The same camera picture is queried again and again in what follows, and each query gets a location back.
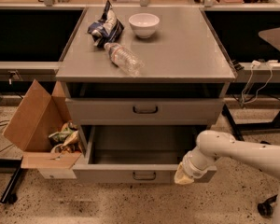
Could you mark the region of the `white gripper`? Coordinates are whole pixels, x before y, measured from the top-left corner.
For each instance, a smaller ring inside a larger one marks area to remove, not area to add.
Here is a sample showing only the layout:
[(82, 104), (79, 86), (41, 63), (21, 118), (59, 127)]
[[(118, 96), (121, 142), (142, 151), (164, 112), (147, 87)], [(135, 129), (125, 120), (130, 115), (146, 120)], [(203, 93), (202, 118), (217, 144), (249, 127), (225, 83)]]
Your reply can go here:
[(178, 185), (189, 185), (194, 179), (201, 179), (216, 171), (212, 157), (203, 154), (197, 147), (189, 151), (179, 163), (175, 172), (174, 182)]

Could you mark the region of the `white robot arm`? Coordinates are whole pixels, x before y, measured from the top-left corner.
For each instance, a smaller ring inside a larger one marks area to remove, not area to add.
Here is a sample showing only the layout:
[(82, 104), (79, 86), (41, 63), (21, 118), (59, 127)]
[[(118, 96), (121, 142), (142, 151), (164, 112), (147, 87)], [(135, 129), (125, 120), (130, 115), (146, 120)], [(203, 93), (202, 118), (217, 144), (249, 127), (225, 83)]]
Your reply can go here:
[[(206, 130), (198, 134), (196, 147), (178, 164), (175, 183), (193, 183), (195, 179), (202, 178), (222, 157), (240, 161), (280, 180), (280, 146), (238, 141), (229, 133)], [(280, 224), (280, 186), (273, 224)]]

